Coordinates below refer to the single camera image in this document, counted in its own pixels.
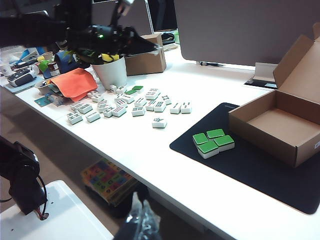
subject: orange cloth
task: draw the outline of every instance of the orange cloth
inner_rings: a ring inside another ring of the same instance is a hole
[[[56,76],[51,81],[59,88],[63,96],[71,98],[74,102],[83,99],[88,92],[98,87],[94,77],[82,68]]]

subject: yellow object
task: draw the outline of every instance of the yellow object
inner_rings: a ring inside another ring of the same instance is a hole
[[[41,63],[41,61],[45,60],[44,56],[39,56],[37,59],[38,63]]]
[[[102,53],[101,55],[102,55],[102,60],[106,62],[113,62],[119,59],[119,55],[109,55],[104,53]]]

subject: small cardboard box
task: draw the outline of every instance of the small cardboard box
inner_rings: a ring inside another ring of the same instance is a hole
[[[229,112],[232,132],[294,168],[320,151],[320,23],[313,32],[274,70],[278,90]]]
[[[126,57],[126,74],[128,76],[141,75],[141,74],[153,74],[162,73],[166,67],[166,59],[161,34],[155,33],[151,35],[141,36],[148,41],[161,46],[160,52],[157,55],[151,53],[143,53],[137,56]]]

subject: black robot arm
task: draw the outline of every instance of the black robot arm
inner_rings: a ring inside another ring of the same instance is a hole
[[[140,37],[133,27],[118,25],[132,2],[118,1],[109,26],[92,25],[91,0],[62,0],[54,7],[54,19],[37,13],[21,14],[17,9],[16,17],[0,17],[0,47],[38,47],[66,40],[62,48],[79,54],[89,51],[134,56],[156,51],[159,46]]]
[[[47,201],[37,177],[40,166],[33,151],[0,136],[0,176],[10,181],[9,194],[27,215]]]

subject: white desk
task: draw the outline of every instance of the white desk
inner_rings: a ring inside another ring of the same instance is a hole
[[[169,148],[172,141],[220,103],[242,105],[267,93],[266,89],[243,85],[254,72],[196,65],[183,60],[179,49],[166,52],[165,57],[164,73],[129,77],[128,86],[159,88],[173,102],[190,100],[191,114],[175,115],[166,109],[164,113],[132,117],[132,103],[120,118],[102,118],[93,123],[84,120],[72,126],[67,122],[65,114],[69,110],[65,106],[34,105],[34,89],[16,96],[223,237],[319,239],[318,211],[303,214]],[[105,98],[113,99],[114,95],[106,93]],[[152,128],[155,116],[167,119],[165,129]]]
[[[46,185],[48,219],[24,215],[17,205],[1,213],[3,240],[112,240],[112,234],[61,180]]]

